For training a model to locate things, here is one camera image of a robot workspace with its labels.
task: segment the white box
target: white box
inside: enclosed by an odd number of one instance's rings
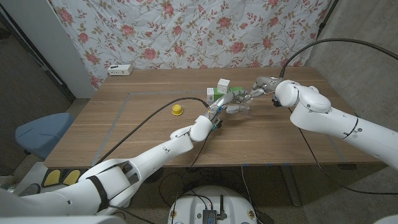
[[[207,103],[214,103],[214,88],[207,88]]]
[[[108,72],[110,75],[130,75],[132,65],[110,65]]]
[[[220,78],[217,84],[217,92],[226,94],[229,90],[229,80]]]

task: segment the yellow object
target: yellow object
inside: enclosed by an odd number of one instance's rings
[[[44,187],[59,183],[60,182],[60,175],[61,175],[61,171],[60,170],[51,171],[47,175],[47,178],[44,181]]]
[[[68,176],[63,180],[63,184],[72,185],[77,182],[80,176],[80,170],[74,170],[68,174]]]
[[[175,116],[179,116],[179,115],[182,114],[182,108],[181,108],[180,105],[174,105],[174,106],[173,106],[173,114],[174,114]]]

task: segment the white wall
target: white wall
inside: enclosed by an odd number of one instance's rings
[[[0,0],[43,57],[77,98],[91,98],[95,89],[63,25],[47,0]]]
[[[319,39],[352,38],[398,54],[398,2],[340,0]],[[362,118],[398,131],[398,61],[350,43],[314,46],[315,67]]]

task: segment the wooden table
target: wooden table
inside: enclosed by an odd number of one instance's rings
[[[55,149],[45,160],[49,168],[89,168],[127,133],[164,104],[176,98],[206,99],[206,88],[220,78],[231,86],[250,90],[258,76],[279,75],[280,68],[214,68],[186,70],[136,70],[127,77],[108,77],[88,102]],[[310,67],[288,68],[285,79],[313,85],[333,107],[353,114],[324,78]],[[272,96],[255,98],[249,114],[223,113],[223,126],[212,133],[194,166],[306,165],[315,161],[308,141],[322,164],[379,162],[343,141],[295,127],[288,108],[276,108]],[[189,126],[206,111],[198,101],[179,101],[181,116],[172,106],[159,112],[121,144],[108,158],[130,158],[169,140],[178,128]],[[189,166],[203,143],[169,161],[166,167]]]

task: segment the yellow cap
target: yellow cap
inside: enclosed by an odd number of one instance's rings
[[[182,114],[182,108],[181,108],[180,105],[174,105],[174,106],[173,106],[173,114],[174,114],[175,116],[179,116],[179,115]]]

